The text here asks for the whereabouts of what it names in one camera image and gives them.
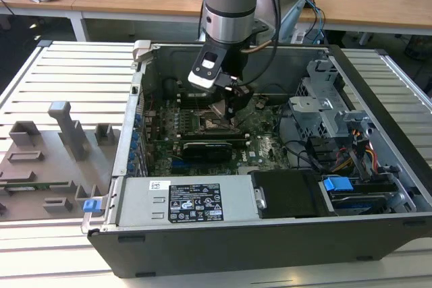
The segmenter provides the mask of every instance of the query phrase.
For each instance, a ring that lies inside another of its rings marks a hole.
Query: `motherboard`
[[[254,97],[231,121],[198,100],[190,105],[177,100],[152,102],[146,118],[149,176],[241,175],[288,169],[283,143],[275,131],[280,106],[266,101]],[[211,152],[201,155],[203,146],[211,146]],[[194,151],[193,159],[188,149]]]

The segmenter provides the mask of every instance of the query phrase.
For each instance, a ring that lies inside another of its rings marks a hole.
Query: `blue tab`
[[[347,177],[328,177],[323,181],[325,189],[329,192],[335,191],[352,191],[351,181]]]
[[[102,212],[102,200],[88,199],[82,207],[84,212]]]

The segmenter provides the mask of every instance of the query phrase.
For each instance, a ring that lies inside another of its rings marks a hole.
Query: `warning label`
[[[171,223],[223,221],[219,184],[171,185],[168,215]]]

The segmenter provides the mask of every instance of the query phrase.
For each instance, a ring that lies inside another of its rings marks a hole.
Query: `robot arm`
[[[205,92],[222,92],[217,110],[226,119],[244,108],[253,95],[250,87],[238,86],[238,81],[248,61],[250,37],[263,31],[255,17],[256,7],[257,0],[205,0],[206,41],[188,81]]]

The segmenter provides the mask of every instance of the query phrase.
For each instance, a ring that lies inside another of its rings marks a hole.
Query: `yellow wire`
[[[352,158],[349,158],[347,161],[345,161],[344,163],[342,163],[339,167],[336,167],[335,169],[331,170],[331,172],[339,171],[340,169],[346,167],[351,162],[352,162]]]
[[[371,150],[366,150],[372,156],[372,169],[375,171],[375,155]]]

